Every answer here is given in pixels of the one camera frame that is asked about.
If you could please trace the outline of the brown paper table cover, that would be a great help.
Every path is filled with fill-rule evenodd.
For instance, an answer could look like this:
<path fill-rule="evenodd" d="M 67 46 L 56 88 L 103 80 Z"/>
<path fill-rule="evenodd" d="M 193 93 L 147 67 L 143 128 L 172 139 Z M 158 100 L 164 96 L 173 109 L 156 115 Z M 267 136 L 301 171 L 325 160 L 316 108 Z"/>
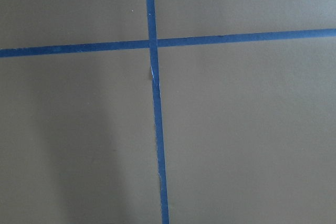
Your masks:
<path fill-rule="evenodd" d="M 335 0 L 1 0 L 1 223 L 335 223 Z"/>

